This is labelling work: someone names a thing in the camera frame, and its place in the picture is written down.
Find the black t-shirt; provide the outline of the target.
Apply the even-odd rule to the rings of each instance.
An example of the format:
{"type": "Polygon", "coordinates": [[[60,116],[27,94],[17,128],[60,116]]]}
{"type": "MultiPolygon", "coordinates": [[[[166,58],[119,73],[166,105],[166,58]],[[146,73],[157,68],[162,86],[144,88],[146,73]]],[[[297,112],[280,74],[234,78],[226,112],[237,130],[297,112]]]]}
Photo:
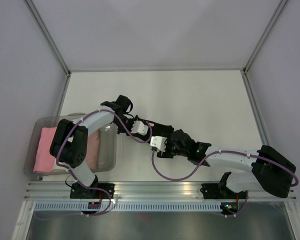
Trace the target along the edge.
{"type": "Polygon", "coordinates": [[[150,130],[148,129],[145,135],[142,135],[140,133],[133,133],[132,135],[142,141],[149,141],[150,136],[160,136],[160,137],[166,137],[168,138],[173,132],[174,128],[171,125],[164,125],[160,124],[151,120],[146,120],[140,118],[138,115],[134,118],[136,121],[141,121],[143,124],[147,126],[147,123],[150,124],[152,133],[150,133],[150,130]]]}

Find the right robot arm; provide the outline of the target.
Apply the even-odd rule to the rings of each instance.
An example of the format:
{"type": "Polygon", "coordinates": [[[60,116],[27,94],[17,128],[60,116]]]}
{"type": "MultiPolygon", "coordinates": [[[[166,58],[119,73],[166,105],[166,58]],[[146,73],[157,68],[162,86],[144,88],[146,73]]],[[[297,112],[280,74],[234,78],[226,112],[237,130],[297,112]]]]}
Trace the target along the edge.
{"type": "Polygon", "coordinates": [[[195,165],[190,174],[178,178],[179,182],[189,179],[201,166],[229,168],[216,185],[223,199],[261,190],[278,198],[287,198],[290,189],[299,184],[296,166],[269,145],[262,145],[258,150],[223,149],[196,142],[181,129],[169,137],[153,136],[150,145],[157,151],[154,157],[172,159],[181,156],[195,165]]]}

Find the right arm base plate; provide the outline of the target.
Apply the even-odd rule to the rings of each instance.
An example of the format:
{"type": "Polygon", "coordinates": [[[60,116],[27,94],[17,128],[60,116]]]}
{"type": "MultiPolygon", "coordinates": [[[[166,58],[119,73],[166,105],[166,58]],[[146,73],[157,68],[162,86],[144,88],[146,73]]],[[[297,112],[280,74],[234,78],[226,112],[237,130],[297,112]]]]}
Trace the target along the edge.
{"type": "Polygon", "coordinates": [[[227,188],[219,189],[218,183],[201,184],[200,192],[205,200],[244,200],[247,196],[246,191],[235,193],[227,188]]]}

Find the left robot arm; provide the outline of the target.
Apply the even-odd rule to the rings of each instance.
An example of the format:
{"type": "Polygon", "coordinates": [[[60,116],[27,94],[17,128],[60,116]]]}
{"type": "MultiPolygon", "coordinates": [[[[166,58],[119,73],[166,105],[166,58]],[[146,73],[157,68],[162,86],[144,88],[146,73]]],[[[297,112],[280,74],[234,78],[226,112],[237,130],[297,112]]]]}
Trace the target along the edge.
{"type": "Polygon", "coordinates": [[[59,121],[49,153],[55,157],[56,165],[69,171],[75,180],[71,185],[71,199],[111,198],[111,185],[99,186],[98,177],[88,166],[89,138],[112,123],[130,132],[126,114],[132,109],[131,100],[119,95],[115,101],[105,101],[99,109],[81,118],[59,121]]]}

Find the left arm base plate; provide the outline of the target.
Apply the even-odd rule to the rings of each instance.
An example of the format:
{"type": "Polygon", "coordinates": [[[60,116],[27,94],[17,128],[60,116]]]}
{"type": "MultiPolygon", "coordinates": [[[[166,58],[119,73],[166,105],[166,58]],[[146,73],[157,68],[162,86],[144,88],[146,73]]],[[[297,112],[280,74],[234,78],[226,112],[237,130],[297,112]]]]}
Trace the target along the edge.
{"type": "MultiPolygon", "coordinates": [[[[115,193],[115,184],[99,183],[98,188],[107,191],[112,198],[115,193]]],[[[70,191],[70,199],[109,199],[109,196],[102,190],[93,190],[82,187],[79,183],[73,183],[70,191]]]]}

